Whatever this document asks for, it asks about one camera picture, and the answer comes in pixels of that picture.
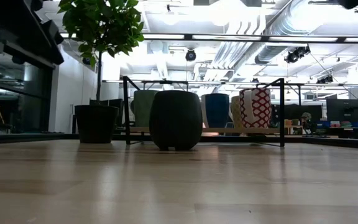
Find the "glass window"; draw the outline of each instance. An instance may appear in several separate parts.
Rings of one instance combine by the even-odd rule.
[[[1,114],[5,123],[13,126],[11,133],[45,131],[45,121],[42,118],[44,104],[39,98],[0,89]],[[6,133],[7,130],[0,129],[0,134]]]
[[[0,55],[0,84],[21,89],[25,92],[48,96],[51,77],[48,71],[29,63],[18,64],[8,54]]]

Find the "white wall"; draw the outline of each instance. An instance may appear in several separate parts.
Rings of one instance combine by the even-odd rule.
[[[71,133],[74,106],[96,98],[98,76],[60,49],[64,62],[53,71],[49,131]]]
[[[102,80],[119,80],[120,65],[108,53],[102,55]],[[100,100],[113,100],[119,98],[118,83],[102,83]]]

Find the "wooden floor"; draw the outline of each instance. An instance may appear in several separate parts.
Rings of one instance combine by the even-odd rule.
[[[0,223],[357,223],[358,149],[0,144]]]

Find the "green leaves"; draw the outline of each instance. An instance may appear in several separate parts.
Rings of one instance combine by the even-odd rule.
[[[108,48],[107,52],[109,53],[110,56],[114,57],[115,54],[112,48]]]
[[[112,11],[111,11],[110,7],[103,6],[101,11],[102,11],[102,14],[104,16],[106,16],[107,18],[110,18],[112,16]]]
[[[106,50],[106,46],[104,44],[99,44],[96,46],[96,50],[100,52],[104,52]]]
[[[93,54],[90,53],[90,52],[85,52],[85,53],[81,54],[81,57],[83,57],[83,58],[91,58],[91,57],[93,57]]]
[[[134,8],[138,0],[61,0],[59,12],[65,12],[63,25],[69,35],[83,42],[81,57],[96,64],[95,52],[115,57],[129,55],[144,40],[141,13]]]
[[[95,57],[91,57],[91,58],[89,59],[89,62],[91,63],[91,67],[94,68],[94,65],[96,64],[96,59],[95,59]]]
[[[82,53],[82,52],[92,52],[92,46],[88,45],[88,44],[81,44],[78,47],[78,50]]]

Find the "monitor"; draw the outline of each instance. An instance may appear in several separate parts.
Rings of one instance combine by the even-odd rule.
[[[319,121],[323,117],[323,108],[321,105],[285,105],[284,119],[301,119],[304,112],[311,115],[312,121]],[[280,105],[273,105],[272,119],[279,121],[280,119]]]
[[[358,100],[327,99],[328,121],[358,121]]]

